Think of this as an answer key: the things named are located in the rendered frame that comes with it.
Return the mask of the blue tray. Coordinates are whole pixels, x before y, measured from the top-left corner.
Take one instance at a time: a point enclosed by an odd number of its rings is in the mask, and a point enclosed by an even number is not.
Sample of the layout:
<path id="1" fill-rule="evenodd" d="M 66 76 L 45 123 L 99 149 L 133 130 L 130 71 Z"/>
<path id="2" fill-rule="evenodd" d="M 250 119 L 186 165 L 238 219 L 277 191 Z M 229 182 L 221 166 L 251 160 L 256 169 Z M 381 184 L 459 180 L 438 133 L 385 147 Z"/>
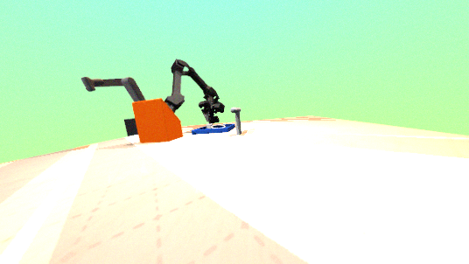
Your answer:
<path id="1" fill-rule="evenodd" d="M 223 132 L 229 132 L 231 129 L 235 127 L 235 123 L 233 124 L 221 124 L 225 125 L 226 127 L 223 128 L 223 126 L 215 126 L 213 128 L 222 128 L 222 129 L 207 129 L 207 126 L 191 130 L 192 135 L 196 134 L 210 134 L 210 133 L 223 133 Z"/>

